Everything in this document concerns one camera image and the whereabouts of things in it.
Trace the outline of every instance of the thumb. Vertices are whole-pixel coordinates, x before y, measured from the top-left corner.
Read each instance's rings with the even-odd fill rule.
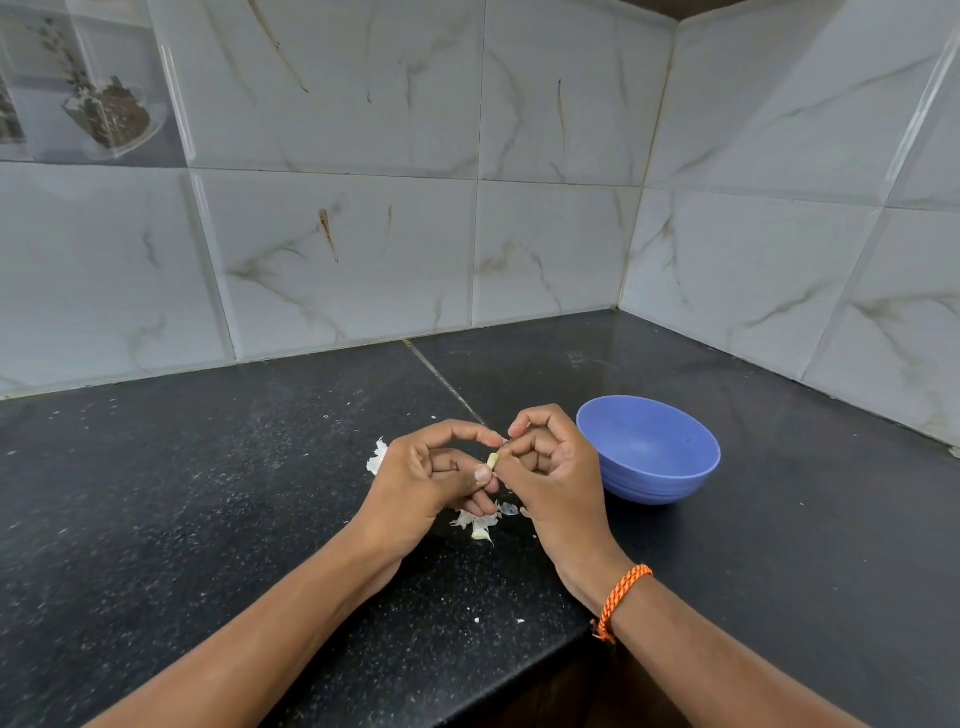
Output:
[[[473,471],[453,472],[440,480],[434,480],[440,496],[440,507],[443,508],[454,500],[472,496],[477,491],[490,485],[491,479],[490,468],[478,465]]]
[[[543,476],[531,473],[515,456],[509,452],[501,452],[496,463],[496,476],[523,501],[524,505],[532,505],[537,499]]]

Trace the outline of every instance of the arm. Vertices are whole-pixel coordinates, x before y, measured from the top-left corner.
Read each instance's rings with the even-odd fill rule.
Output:
[[[596,450],[560,407],[521,412],[496,473],[523,500],[566,587],[599,616],[634,563],[607,523]],[[859,726],[694,612],[652,576],[612,630],[695,726]]]
[[[453,421],[393,441],[363,507],[344,530],[89,725],[258,725],[344,619],[394,577],[445,506],[468,507],[471,499],[471,509],[492,505],[483,491],[493,492],[496,479],[468,455],[440,449],[453,439],[492,448],[503,443],[485,427]]]

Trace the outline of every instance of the orange bracelet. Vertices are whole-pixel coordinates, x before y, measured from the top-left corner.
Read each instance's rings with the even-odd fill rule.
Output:
[[[605,643],[616,644],[616,637],[610,631],[610,618],[613,616],[613,610],[617,608],[620,601],[636,582],[646,575],[653,576],[654,573],[646,564],[640,564],[627,571],[627,575],[620,579],[620,583],[613,587],[610,596],[607,597],[607,603],[603,605],[603,613],[600,615],[600,622],[595,619],[593,625],[593,636]]]

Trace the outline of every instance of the right hand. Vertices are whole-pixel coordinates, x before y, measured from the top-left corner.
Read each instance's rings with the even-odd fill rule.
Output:
[[[610,532],[593,445],[556,404],[525,409],[494,471],[526,506],[564,585],[593,614],[633,567]]]

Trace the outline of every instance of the countertop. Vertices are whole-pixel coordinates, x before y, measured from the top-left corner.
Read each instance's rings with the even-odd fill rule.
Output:
[[[675,506],[608,497],[628,553],[868,723],[960,724],[946,446],[622,312],[413,344],[436,371],[397,342],[0,402],[0,715],[79,725],[202,641],[356,512],[377,438],[635,394],[723,461]],[[529,521],[449,520],[266,725],[443,724],[589,639]]]

